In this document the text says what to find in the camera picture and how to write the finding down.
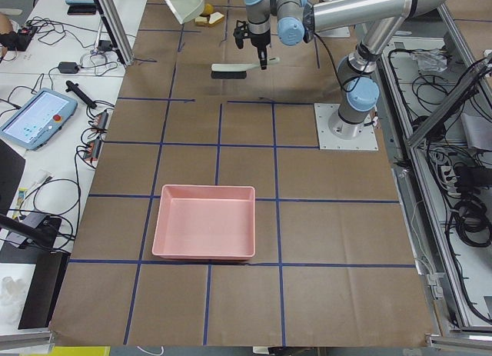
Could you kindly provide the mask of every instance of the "metal mounting plate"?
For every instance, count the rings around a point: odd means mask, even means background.
[[[328,119],[338,110],[339,104],[314,104],[317,139],[320,150],[378,151],[376,135],[372,126],[363,127],[361,134],[350,141],[341,139],[328,129]],[[368,115],[365,122],[371,121]]]

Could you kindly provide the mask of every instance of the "tablet screen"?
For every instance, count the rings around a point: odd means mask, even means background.
[[[4,133],[29,143],[39,135],[39,132],[62,110],[68,101],[49,92],[38,96],[18,116],[4,128]]]

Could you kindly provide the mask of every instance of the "brush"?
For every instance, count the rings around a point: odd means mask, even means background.
[[[280,62],[280,58],[269,58],[268,65]],[[212,79],[245,79],[246,71],[260,68],[260,63],[251,64],[212,64]]]

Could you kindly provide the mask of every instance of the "yellow sponge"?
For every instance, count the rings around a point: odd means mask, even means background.
[[[208,19],[205,16],[198,16],[194,19],[194,24],[198,27],[206,27],[208,25]]]

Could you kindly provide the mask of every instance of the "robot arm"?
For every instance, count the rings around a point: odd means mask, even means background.
[[[344,84],[341,89],[342,103],[329,126],[336,136],[352,139],[361,131],[367,113],[379,98],[379,88],[365,75],[376,69],[376,61],[406,18],[429,12],[446,0],[320,1],[311,5],[308,0],[245,0],[248,28],[255,34],[262,32],[263,42],[269,43],[270,23],[268,30],[264,26],[260,31],[258,26],[267,21],[270,13],[277,14],[279,39],[286,45],[296,45],[303,39],[309,42],[315,32],[374,22],[356,50],[342,60],[337,70],[337,76]],[[266,58],[266,45],[261,50]]]
[[[384,47],[406,18],[429,12],[446,0],[321,1],[313,6],[308,0],[244,0],[248,29],[258,54],[261,51],[266,56],[270,43],[270,14],[278,16],[279,39],[286,45],[296,45],[302,39],[309,42],[314,32],[374,22],[350,57],[356,70],[360,72],[365,67],[364,72],[372,72]]]

